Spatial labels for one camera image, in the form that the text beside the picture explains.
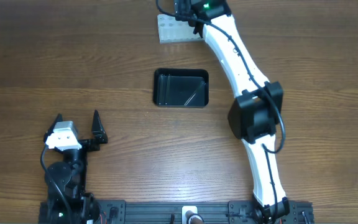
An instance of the white plastic part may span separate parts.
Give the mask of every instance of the white plastic part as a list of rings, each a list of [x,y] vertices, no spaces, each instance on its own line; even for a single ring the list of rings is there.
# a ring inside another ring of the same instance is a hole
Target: white plastic part
[[[255,80],[260,86],[265,86],[264,83],[269,80],[258,69],[255,62],[249,55],[245,45],[242,43],[240,35],[237,31],[234,17],[226,15],[219,16],[212,19],[211,22],[232,36],[233,40],[240,48],[240,51],[243,54]],[[228,41],[227,37],[211,26],[204,26],[203,34],[205,42],[212,48],[222,64],[223,70],[225,71],[233,89],[234,97],[236,98],[241,96],[242,91],[244,90],[248,90],[249,92],[256,90],[257,87],[255,84],[249,80],[249,75],[244,63],[234,49],[234,45]]]
[[[194,35],[194,28],[187,22],[176,21],[172,16],[158,15],[157,22],[160,44],[204,40],[199,34]]]
[[[254,178],[254,195],[256,200],[262,206],[275,204],[269,167],[267,166],[266,154],[262,148],[262,144],[265,144],[268,149],[273,149],[275,138],[275,135],[266,135],[256,139],[255,144],[249,144],[247,141],[242,140],[247,149],[252,177]],[[282,198],[285,197],[285,192],[278,176],[275,154],[268,153],[268,159],[270,161],[270,168],[272,170],[273,181],[276,188],[277,203],[280,203]]]
[[[264,83],[269,80],[257,68],[255,62],[249,55],[248,50],[241,41],[234,17],[226,15],[220,16],[212,19],[211,22],[232,36],[233,40],[240,48],[240,51],[243,54],[255,80],[260,86],[265,86]],[[244,90],[249,92],[256,90],[257,87],[255,83],[249,79],[246,67],[241,58],[238,56],[233,43],[230,42],[224,34],[211,26],[204,26],[203,34],[205,36],[205,42],[212,48],[222,64],[223,70],[225,71],[232,86],[234,97],[236,98],[241,96]],[[262,144],[265,144],[270,150],[274,149],[275,135],[266,135],[258,138],[255,141],[255,144],[249,144],[245,140],[242,140],[242,142],[244,143],[248,153],[252,176],[254,178],[254,195],[256,200],[261,204],[261,206],[274,205],[275,197],[273,187],[271,185],[266,155],[264,149],[262,148]],[[269,153],[268,156],[277,193],[277,203],[279,203],[282,201],[282,198],[285,197],[285,192],[278,176],[275,154]]]
[[[49,149],[57,148],[61,151],[66,149],[81,149],[82,145],[77,141],[76,128],[72,121],[57,122],[53,133],[47,138],[46,145]]]

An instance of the wooden tabletop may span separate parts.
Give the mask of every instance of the wooden tabletop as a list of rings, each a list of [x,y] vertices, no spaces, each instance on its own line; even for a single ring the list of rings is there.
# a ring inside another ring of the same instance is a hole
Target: wooden tabletop
[[[313,202],[318,223],[358,223],[358,1],[229,5],[256,64],[285,90],[277,163],[287,196]],[[88,138],[94,109],[109,136],[88,158],[97,198],[251,199],[216,56],[202,42],[160,45],[157,14],[154,0],[0,0],[0,222],[37,222],[47,199],[44,132],[62,113]],[[156,107],[159,67],[207,69],[209,105]]]

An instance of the white robotic arm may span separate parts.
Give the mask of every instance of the white robotic arm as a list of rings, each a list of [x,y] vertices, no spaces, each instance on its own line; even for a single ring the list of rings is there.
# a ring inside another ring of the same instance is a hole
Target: white robotic arm
[[[243,54],[249,69],[255,80],[260,86],[265,86],[265,82],[269,80],[267,77],[257,68],[256,64],[252,60],[248,53],[245,45],[242,43],[239,33],[236,28],[236,23],[233,16],[219,16],[211,20],[211,23],[220,27],[232,36],[233,40],[236,41],[238,47]],[[238,56],[235,47],[232,42],[228,41],[227,37],[211,26],[204,26],[203,35],[205,42],[212,48],[218,57],[221,65],[230,81],[233,89],[234,97],[242,95],[244,90],[252,92],[257,89],[254,82],[249,78],[249,74],[245,68],[244,63]],[[275,197],[273,194],[273,188],[269,176],[269,170],[267,166],[267,160],[265,151],[262,148],[262,144],[265,144],[268,149],[274,148],[275,135],[265,135],[261,138],[256,139],[254,144],[248,143],[246,140],[242,140],[244,143],[251,166],[252,176],[254,178],[254,196],[261,206],[274,205]],[[269,154],[270,166],[273,175],[273,181],[277,192],[277,202],[281,202],[282,198],[285,197],[285,192],[281,185],[275,154]]]

